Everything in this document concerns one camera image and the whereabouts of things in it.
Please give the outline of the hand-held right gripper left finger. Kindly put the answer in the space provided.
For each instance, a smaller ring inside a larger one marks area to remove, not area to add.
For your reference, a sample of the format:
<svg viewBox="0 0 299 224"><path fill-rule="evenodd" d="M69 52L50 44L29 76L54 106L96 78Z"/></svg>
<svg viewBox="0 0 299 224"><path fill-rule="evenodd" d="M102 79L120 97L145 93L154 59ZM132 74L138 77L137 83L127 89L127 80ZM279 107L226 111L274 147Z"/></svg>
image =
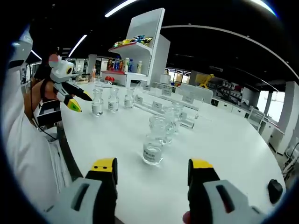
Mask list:
<svg viewBox="0 0 299 224"><path fill-rule="evenodd" d="M45 212L50 224L114 224L117 158L97 160L87 175L62 190Z"/></svg>

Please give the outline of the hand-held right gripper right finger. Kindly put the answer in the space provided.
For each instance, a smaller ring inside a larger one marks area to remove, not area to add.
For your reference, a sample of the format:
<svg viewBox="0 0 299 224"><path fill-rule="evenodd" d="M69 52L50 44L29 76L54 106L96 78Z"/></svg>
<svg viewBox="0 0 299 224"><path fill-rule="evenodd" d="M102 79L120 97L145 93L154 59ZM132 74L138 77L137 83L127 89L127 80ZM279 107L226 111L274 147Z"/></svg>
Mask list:
<svg viewBox="0 0 299 224"><path fill-rule="evenodd" d="M188 161L188 201L191 224L260 224L265 215L228 180L221 180L204 160Z"/></svg>

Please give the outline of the person's left hand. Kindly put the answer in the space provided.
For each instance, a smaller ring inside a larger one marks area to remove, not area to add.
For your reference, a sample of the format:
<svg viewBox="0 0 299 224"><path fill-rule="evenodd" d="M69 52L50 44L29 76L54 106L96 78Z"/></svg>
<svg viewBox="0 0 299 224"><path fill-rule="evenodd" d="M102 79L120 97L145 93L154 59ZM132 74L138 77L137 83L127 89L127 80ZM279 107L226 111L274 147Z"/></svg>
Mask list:
<svg viewBox="0 0 299 224"><path fill-rule="evenodd" d="M54 92L54 83L52 81L47 82L45 86L44 96L49 100L57 100L57 95Z"/></svg>

